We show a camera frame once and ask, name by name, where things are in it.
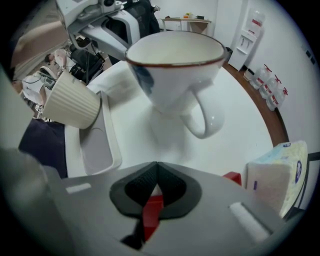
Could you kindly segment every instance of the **brown cup rim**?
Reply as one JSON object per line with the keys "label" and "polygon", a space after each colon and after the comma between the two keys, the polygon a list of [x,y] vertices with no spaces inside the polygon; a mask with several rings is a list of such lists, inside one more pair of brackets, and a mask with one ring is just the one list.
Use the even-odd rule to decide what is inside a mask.
{"label": "brown cup rim", "polygon": [[160,33],[172,33],[172,32],[174,32],[174,33],[179,33],[179,32],[194,33],[194,34],[198,34],[198,35],[202,35],[202,36],[208,37],[208,38],[218,42],[222,46],[223,53],[218,58],[209,59],[209,60],[206,60],[206,61],[190,62],[190,63],[187,62],[187,63],[176,63],[176,64],[175,63],[173,63],[173,64],[172,63],[155,64],[155,63],[142,63],[142,62],[137,62],[137,61],[131,60],[128,57],[128,51],[130,50],[130,48],[132,46],[137,44],[140,40],[144,40],[145,38],[148,37],[148,36],[145,36],[145,37],[141,38],[140,40],[138,40],[137,42],[135,42],[134,44],[132,44],[125,51],[125,54],[124,54],[125,61],[127,61],[128,63],[130,63],[132,65],[135,65],[135,66],[147,67],[147,68],[187,68],[187,67],[199,67],[199,66],[211,65],[211,64],[220,62],[220,61],[222,61],[223,59],[225,59],[227,57],[227,49],[226,49],[226,47],[221,42],[219,42],[218,40],[214,39],[213,37],[210,37],[210,36],[208,36],[206,34],[199,34],[199,33],[191,32],[191,31],[164,31],[164,32],[160,32]]}

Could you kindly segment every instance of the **white robotic arm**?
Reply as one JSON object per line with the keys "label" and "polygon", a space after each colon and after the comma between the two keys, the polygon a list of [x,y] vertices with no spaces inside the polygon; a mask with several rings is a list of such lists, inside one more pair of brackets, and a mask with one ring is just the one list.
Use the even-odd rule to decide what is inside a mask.
{"label": "white robotic arm", "polygon": [[[140,39],[138,21],[124,9],[117,0],[56,0],[59,17],[65,26],[72,43],[78,49],[85,49],[90,43],[79,45],[77,35],[83,35],[98,43],[98,47],[107,54],[124,60],[127,48]],[[106,27],[109,20],[118,20],[125,24],[127,41],[125,42]]]}

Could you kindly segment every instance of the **red label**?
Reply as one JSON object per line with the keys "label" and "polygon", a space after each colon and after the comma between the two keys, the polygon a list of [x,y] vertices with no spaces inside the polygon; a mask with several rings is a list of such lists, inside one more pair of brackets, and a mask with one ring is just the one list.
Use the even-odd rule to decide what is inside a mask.
{"label": "red label", "polygon": [[275,103],[276,105],[279,104],[278,101],[276,100],[276,97],[275,97],[274,95],[272,95],[272,99],[273,99],[273,101],[274,101],[274,103]]}
{"label": "red label", "polygon": [[252,23],[257,24],[259,27],[261,27],[261,23],[255,19],[252,20]]}
{"label": "red label", "polygon": [[270,93],[270,94],[272,93],[266,84],[264,85],[264,87],[265,87],[265,89],[267,90],[268,93]]}
{"label": "red label", "polygon": [[257,78],[257,80],[259,81],[259,83],[261,83],[262,85],[265,83],[264,81],[262,81],[259,77]]}

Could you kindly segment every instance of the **blue logo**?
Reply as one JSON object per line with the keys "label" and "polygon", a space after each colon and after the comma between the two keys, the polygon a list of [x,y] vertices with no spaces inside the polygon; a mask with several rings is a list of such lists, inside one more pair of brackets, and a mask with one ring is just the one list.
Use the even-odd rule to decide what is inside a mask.
{"label": "blue logo", "polygon": [[300,178],[301,170],[302,170],[302,164],[299,160],[298,163],[296,164],[295,183],[297,183]]}
{"label": "blue logo", "polygon": [[132,66],[138,83],[144,93],[149,96],[152,91],[151,88],[154,86],[155,82],[152,76],[150,75],[149,71],[143,66]]}

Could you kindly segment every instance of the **brown floor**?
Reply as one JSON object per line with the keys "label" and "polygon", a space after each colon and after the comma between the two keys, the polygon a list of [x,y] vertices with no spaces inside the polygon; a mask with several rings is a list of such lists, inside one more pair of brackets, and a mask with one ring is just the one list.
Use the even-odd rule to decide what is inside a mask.
{"label": "brown floor", "polygon": [[266,100],[264,100],[259,91],[255,90],[248,81],[244,79],[244,70],[239,72],[228,63],[224,63],[223,67],[239,82],[239,84],[245,89],[245,91],[250,95],[251,99],[259,109],[264,122],[268,128],[273,146],[275,147],[279,143],[288,142],[288,135],[281,118],[279,111],[270,111],[267,107]]}

